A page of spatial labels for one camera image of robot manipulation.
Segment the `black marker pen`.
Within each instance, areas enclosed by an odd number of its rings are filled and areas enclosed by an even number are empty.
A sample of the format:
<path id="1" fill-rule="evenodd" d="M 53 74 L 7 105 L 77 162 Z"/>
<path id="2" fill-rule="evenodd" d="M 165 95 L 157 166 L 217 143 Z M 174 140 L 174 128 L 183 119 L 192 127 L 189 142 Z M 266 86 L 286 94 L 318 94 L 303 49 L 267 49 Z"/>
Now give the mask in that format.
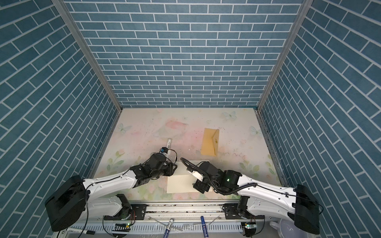
<path id="1" fill-rule="evenodd" d="M 87 235 L 95 235 L 96 233 L 95 231 L 77 229 L 77 228 L 67 228 L 67 231 L 72 233 L 80 233 L 80 234 L 87 234 Z"/>

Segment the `aluminium right corner post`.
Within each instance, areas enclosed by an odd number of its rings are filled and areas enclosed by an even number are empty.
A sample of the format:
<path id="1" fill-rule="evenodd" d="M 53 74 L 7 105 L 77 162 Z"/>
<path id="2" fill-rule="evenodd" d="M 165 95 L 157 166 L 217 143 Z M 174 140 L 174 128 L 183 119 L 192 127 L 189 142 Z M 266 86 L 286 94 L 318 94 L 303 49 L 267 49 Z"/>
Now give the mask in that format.
<path id="1" fill-rule="evenodd" d="M 267 85 L 264 88 L 264 92 L 263 92 L 261 99 L 258 103 L 258 107 L 257 107 L 258 112 L 261 112 L 265 106 L 266 100 L 267 100 L 267 98 L 271 92 L 271 89 L 277 80 L 277 77 L 280 73 L 280 70 L 281 70 L 281 68 L 285 62 L 285 59 L 286 59 L 286 57 L 287 57 L 295 39 L 296 39 L 296 36 L 297 36 L 301 26 L 302 26 L 302 23 L 303 23 L 304 19 L 306 18 L 308 11 L 310 10 L 312 3 L 313 3 L 313 0 L 306 0 L 306 1 L 303 1 L 301 4 L 301 7 L 298 11 L 295 22 L 293 23 L 293 25 L 290 29 L 290 32 L 287 36 L 287 39 L 284 43 L 284 46 L 282 47 L 282 50 L 281 50 L 279 57 L 277 59 L 276 65 L 273 68 L 273 71 L 272 71 L 272 73 L 268 79 Z"/>

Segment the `aluminium corner post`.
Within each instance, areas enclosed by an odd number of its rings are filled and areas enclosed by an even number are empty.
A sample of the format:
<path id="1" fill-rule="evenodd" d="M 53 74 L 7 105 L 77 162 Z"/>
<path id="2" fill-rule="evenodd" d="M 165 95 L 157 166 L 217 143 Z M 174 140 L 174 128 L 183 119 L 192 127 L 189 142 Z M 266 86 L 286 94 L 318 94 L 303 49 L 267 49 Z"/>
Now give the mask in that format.
<path id="1" fill-rule="evenodd" d="M 258 107 L 257 107 L 258 112 L 261 112 L 265 106 L 266 100 L 267 100 L 267 98 L 271 92 L 271 89 L 277 80 L 277 77 L 280 73 L 280 70 L 281 70 L 281 68 L 285 62 L 285 59 L 286 59 L 286 57 L 287 57 L 295 39 L 296 39 L 296 36 L 297 36 L 301 26 L 302 26 L 302 23 L 303 23 L 304 19 L 306 18 L 308 11 L 310 10 L 312 3 L 313 3 L 313 0 L 306 0 L 306 1 L 303 1 L 301 4 L 301 7 L 298 11 L 295 22 L 293 23 L 293 25 L 290 29 L 290 32 L 287 36 L 287 39 L 284 43 L 284 46 L 282 47 L 282 50 L 281 50 L 279 57 L 277 59 L 276 65 L 273 68 L 273 71 L 272 71 L 272 73 L 268 79 L 267 85 L 264 88 L 264 92 L 263 92 L 261 99 L 258 103 Z"/>
<path id="2" fill-rule="evenodd" d="M 100 83 L 103 85 L 108 96 L 110 97 L 111 101 L 113 102 L 115 108 L 120 113 L 122 111 L 123 107 L 121 106 L 119 100 L 117 99 L 115 93 L 113 92 L 109 82 L 107 81 L 107 79 L 106 79 L 102 69 L 100 68 L 98 62 L 96 61 L 94 55 L 92 54 L 91 49 L 89 48 L 85 38 L 83 37 L 81 31 L 79 30 L 74 18 L 72 17 L 71 13 L 69 12 L 65 2 L 62 0 L 52 0 L 52 3 L 55 6 L 55 8 L 57 9 L 58 13 L 60 14 L 64 23 L 68 27 L 70 33 L 72 34 L 72 36 L 75 39 L 76 43 L 78 44 L 79 48 L 83 52 L 88 63 L 90 64 L 91 68 L 95 72 Z"/>

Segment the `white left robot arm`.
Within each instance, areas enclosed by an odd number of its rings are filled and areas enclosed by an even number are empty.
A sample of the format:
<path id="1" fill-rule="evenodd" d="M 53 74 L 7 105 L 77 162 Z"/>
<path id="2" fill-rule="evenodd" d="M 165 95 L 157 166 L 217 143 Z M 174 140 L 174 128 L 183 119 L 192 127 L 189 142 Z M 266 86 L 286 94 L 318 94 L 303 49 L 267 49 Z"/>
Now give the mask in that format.
<path id="1" fill-rule="evenodd" d="M 60 232 L 78 220 L 104 216 L 108 220 L 132 219 L 132 207 L 121 190 L 144 185 L 160 176 L 170 177 L 176 168 L 165 154 L 154 153 L 143 164 L 115 175 L 95 179 L 73 176 L 45 201 L 51 229 Z"/>

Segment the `brown paper envelope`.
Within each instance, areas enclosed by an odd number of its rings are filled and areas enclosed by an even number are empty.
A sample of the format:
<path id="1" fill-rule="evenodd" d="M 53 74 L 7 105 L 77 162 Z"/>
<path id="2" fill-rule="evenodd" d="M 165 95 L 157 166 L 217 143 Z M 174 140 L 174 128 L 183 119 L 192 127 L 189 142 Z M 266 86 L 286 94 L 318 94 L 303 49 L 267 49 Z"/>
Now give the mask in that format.
<path id="1" fill-rule="evenodd" d="M 201 155 L 216 157 L 218 154 L 218 144 L 219 144 L 219 133 L 218 129 L 204 129 L 202 145 L 201 145 Z"/>

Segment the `blue marker pen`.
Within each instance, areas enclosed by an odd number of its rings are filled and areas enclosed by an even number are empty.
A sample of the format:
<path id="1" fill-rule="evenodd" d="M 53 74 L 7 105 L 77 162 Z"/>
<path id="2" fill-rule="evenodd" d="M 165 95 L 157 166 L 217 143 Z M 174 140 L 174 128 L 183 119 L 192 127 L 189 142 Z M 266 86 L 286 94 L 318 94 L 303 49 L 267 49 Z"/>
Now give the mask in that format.
<path id="1" fill-rule="evenodd" d="M 203 237 L 204 238 L 209 238 L 208 231 L 207 231 L 207 225 L 206 225 L 204 216 L 201 216 L 200 219 L 201 219 L 201 226 L 202 226 Z"/>

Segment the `aluminium left corner post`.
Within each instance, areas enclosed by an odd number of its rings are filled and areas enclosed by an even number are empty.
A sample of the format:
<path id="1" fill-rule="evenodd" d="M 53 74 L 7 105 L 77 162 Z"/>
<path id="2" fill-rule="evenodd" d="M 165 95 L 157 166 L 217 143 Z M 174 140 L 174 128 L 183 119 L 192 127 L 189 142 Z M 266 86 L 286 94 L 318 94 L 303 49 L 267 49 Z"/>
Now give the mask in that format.
<path id="1" fill-rule="evenodd" d="M 121 106 L 119 100 L 117 99 L 115 93 L 113 92 L 109 82 L 107 81 L 107 79 L 106 79 L 102 69 L 100 68 L 98 62 L 96 61 L 94 55 L 92 54 L 91 49 L 89 48 L 85 38 L 83 37 L 81 31 L 79 30 L 74 18 L 72 17 L 71 13 L 69 12 L 65 2 L 62 0 L 52 0 L 52 3 L 55 6 L 55 8 L 57 9 L 58 13 L 60 14 L 64 23 L 68 27 L 70 33 L 72 34 L 72 36 L 75 39 L 76 43 L 78 44 L 79 48 L 83 52 L 88 63 L 90 64 L 91 68 L 95 72 L 100 83 L 103 85 L 108 96 L 110 97 L 111 101 L 113 102 L 115 108 L 120 113 L 122 111 L 123 107 Z"/>

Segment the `cream letter paper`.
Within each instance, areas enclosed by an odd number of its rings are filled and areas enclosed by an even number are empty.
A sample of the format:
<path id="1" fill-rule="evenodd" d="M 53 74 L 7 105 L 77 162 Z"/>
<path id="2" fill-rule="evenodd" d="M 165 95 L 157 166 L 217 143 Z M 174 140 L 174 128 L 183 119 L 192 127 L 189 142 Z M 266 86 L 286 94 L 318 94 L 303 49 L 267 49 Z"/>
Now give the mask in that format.
<path id="1" fill-rule="evenodd" d="M 167 193 L 198 192 L 193 188 L 197 178 L 187 170 L 187 167 L 182 162 L 177 163 L 177 165 L 174 174 L 167 178 Z"/>

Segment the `white glue stick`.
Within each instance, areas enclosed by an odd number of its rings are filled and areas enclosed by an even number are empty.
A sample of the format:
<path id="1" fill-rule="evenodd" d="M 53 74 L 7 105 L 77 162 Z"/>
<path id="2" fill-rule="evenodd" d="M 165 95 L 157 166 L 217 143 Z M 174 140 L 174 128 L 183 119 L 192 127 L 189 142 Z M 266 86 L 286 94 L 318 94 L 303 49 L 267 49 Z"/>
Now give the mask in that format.
<path id="1" fill-rule="evenodd" d="M 166 147 L 167 147 L 168 149 L 171 149 L 171 144 L 172 144 L 172 139 L 169 138 L 169 139 L 167 140 L 167 145 L 166 145 Z"/>

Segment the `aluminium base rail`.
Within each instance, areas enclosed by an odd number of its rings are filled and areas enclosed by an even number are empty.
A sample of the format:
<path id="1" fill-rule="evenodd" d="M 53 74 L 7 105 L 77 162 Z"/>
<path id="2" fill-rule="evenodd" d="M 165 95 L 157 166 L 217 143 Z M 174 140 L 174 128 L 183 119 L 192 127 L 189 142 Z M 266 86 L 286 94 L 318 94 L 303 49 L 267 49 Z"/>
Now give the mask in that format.
<path id="1" fill-rule="evenodd" d="M 134 202 L 138 220 L 127 228 L 127 221 L 104 221 L 90 219 L 79 221 L 71 228 L 95 231 L 95 235 L 72 233 L 67 230 L 55 232 L 54 238 L 161 238 L 170 219 L 174 220 L 169 237 L 202 238 L 201 216 L 204 216 L 211 238 L 241 238 L 245 223 L 253 222 L 258 228 L 256 238 L 276 238 L 276 230 L 269 223 L 279 218 L 256 216 L 244 219 L 232 213 L 234 200 L 183 200 L 162 202 Z"/>

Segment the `white plastic cup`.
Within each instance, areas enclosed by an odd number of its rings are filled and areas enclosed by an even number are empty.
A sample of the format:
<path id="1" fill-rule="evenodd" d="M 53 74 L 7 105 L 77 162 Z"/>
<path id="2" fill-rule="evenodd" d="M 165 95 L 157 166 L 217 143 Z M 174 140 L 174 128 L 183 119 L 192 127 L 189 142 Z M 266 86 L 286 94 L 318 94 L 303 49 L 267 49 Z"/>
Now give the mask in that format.
<path id="1" fill-rule="evenodd" d="M 278 222 L 271 221 L 269 225 L 277 230 L 280 238 L 297 238 L 299 235 L 294 223 L 289 220 L 281 219 Z"/>

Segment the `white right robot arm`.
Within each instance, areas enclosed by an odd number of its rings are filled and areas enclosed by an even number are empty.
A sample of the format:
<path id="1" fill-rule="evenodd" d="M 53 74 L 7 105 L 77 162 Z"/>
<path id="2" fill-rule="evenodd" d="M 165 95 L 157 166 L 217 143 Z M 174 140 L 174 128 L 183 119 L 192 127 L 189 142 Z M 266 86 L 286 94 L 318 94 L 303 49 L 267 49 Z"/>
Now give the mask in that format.
<path id="1" fill-rule="evenodd" d="M 274 186 L 233 170 L 222 171 L 207 161 L 194 165 L 186 162 L 187 170 L 197 178 L 193 187 L 201 193 L 207 188 L 222 195 L 238 195 L 237 210 L 241 217 L 274 217 L 292 221 L 302 231 L 320 234 L 319 216 L 322 209 L 316 197 L 304 185 Z"/>

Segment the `white-blue marker pen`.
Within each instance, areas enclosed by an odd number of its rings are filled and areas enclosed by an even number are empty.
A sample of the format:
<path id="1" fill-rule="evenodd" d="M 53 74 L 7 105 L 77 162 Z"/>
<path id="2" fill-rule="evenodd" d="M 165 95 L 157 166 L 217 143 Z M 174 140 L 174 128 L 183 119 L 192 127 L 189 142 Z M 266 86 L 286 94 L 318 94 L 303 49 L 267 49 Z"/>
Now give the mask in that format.
<path id="1" fill-rule="evenodd" d="M 168 238 L 169 237 L 169 234 L 170 234 L 170 231 L 172 229 L 173 223 L 174 223 L 174 220 L 170 219 L 169 223 L 168 223 L 168 225 L 166 227 L 166 230 L 164 232 L 163 238 Z"/>

